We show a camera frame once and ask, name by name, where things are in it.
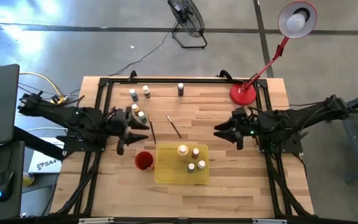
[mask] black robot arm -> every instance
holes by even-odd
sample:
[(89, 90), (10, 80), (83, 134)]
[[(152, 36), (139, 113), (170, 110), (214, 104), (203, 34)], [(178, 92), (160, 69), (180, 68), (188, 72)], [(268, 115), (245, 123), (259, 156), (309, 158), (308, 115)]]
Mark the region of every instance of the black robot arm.
[(74, 131), (75, 136), (57, 136), (64, 143), (81, 142), (87, 151), (87, 147), (104, 144), (109, 136), (118, 136), (117, 153), (122, 155), (125, 144), (148, 138), (128, 131), (129, 128), (149, 129), (134, 119), (130, 107), (125, 111), (113, 108), (108, 114), (103, 114), (101, 110), (90, 107), (56, 105), (43, 100), (41, 94), (24, 94), (18, 106), (19, 112), (26, 116), (41, 116)]
[(307, 134), (302, 130), (326, 120), (346, 119), (352, 111), (342, 98), (335, 95), (324, 101), (300, 110), (268, 110), (243, 107), (232, 112), (225, 123), (215, 126), (215, 136), (237, 143), (237, 149), (243, 148), (243, 137), (259, 137), (259, 143), (266, 152), (277, 152), (280, 147), (298, 144)]

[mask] fan stand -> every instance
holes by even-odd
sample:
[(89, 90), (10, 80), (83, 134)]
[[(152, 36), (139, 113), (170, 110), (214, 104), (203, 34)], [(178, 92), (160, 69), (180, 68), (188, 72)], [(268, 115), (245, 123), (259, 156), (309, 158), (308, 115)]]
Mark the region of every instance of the fan stand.
[(201, 37), (203, 38), (204, 42), (205, 42), (205, 45), (204, 46), (190, 46), (190, 47), (186, 47), (184, 46), (183, 44), (181, 44), (181, 42), (177, 39), (177, 37), (175, 36), (175, 31), (178, 29), (178, 26), (179, 26), (179, 22), (177, 21), (176, 23), (176, 26), (173, 27), (173, 30), (172, 30), (172, 38), (178, 42), (178, 44), (180, 45), (180, 47), (182, 47), (183, 49), (198, 49), (198, 48), (201, 48), (201, 49), (204, 49), (208, 43), (204, 37), (204, 34), (201, 34)]

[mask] small jar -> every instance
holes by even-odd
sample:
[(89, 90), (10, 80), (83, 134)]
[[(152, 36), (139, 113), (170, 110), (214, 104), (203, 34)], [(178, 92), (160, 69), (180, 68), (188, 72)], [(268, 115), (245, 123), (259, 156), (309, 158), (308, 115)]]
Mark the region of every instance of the small jar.
[(178, 84), (178, 96), (183, 96), (185, 92), (185, 86), (183, 83)]
[(131, 95), (131, 98), (132, 98), (133, 101), (136, 102), (138, 100), (137, 93), (136, 93), (136, 91), (134, 89), (130, 89), (129, 94)]
[(178, 147), (178, 154), (180, 156), (187, 156), (187, 154), (189, 153), (189, 148), (187, 148), (187, 146), (185, 145), (180, 145)]
[(187, 172), (189, 172), (189, 173), (194, 172), (195, 167), (196, 167), (196, 166), (195, 166), (194, 164), (189, 164), (189, 165), (187, 166)]
[(199, 153), (200, 153), (199, 149), (197, 149), (197, 148), (193, 149), (193, 153), (191, 154), (191, 158), (197, 159)]
[(147, 122), (147, 118), (146, 118), (146, 115), (143, 113), (143, 111), (140, 111), (138, 113), (139, 115), (139, 119), (143, 122), (143, 123), (146, 123)]
[(132, 105), (132, 110), (134, 111), (135, 115), (139, 114), (139, 107), (136, 104)]
[(143, 86), (143, 93), (146, 98), (150, 98), (150, 96), (152, 96), (148, 86)]
[(197, 167), (199, 169), (204, 169), (205, 168), (205, 161), (199, 161), (198, 164), (197, 164)]

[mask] translucent yellow bin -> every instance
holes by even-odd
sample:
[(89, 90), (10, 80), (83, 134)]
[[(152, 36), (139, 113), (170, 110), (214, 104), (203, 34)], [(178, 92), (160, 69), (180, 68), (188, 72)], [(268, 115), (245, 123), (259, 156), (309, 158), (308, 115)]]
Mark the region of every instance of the translucent yellow bin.
[[(159, 184), (207, 184), (209, 181), (208, 146), (184, 143), (189, 148), (189, 153), (183, 158), (177, 150), (181, 144), (157, 144), (154, 181)], [(191, 158), (194, 148), (200, 150), (197, 159)], [(205, 168), (199, 169), (197, 164), (202, 160), (205, 161)], [(196, 166), (192, 173), (187, 172), (189, 163), (194, 163)]]

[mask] gray floor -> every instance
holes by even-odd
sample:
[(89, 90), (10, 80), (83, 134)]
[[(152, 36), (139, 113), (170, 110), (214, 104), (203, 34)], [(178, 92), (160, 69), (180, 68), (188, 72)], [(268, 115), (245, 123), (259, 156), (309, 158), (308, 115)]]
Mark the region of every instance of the gray floor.
[[(194, 0), (207, 28), (258, 29), (253, 0)], [(291, 1), (260, 0), (266, 29), (277, 28), (277, 16)], [(319, 30), (358, 30), (358, 0), (312, 0), (318, 11)], [(166, 0), (0, 0), (0, 23), (84, 27), (163, 27), (175, 22)], [(85, 75), (115, 73), (161, 43), (163, 32), (47, 32), (0, 30), (0, 63), (18, 63), (21, 71), (52, 79), (64, 93), (78, 89)], [(179, 34), (186, 43), (198, 43)], [(143, 62), (127, 69), (139, 75), (211, 77), (226, 69), (249, 77), (264, 65), (260, 35), (207, 33), (204, 50), (183, 50), (167, 37), (165, 44)], [(266, 35), (272, 56), (280, 35)], [(273, 66), (275, 77), (285, 79), (290, 103), (320, 101), (331, 94), (351, 100), (358, 95), (358, 35), (309, 35), (290, 40), (283, 57)], [(22, 83), (53, 92), (44, 80), (23, 75)], [(16, 116), (23, 128), (56, 127), (42, 118)], [(302, 141), (308, 183), (317, 215), (358, 220), (358, 181), (346, 184), (343, 176), (354, 171), (350, 145), (340, 122), (309, 128)], [(58, 131), (36, 131), (52, 137)], [(26, 151), (25, 170), (32, 152)], [(54, 175), (40, 175), (31, 189), (51, 185)], [(23, 194), (22, 212), (40, 215), (51, 187)]]

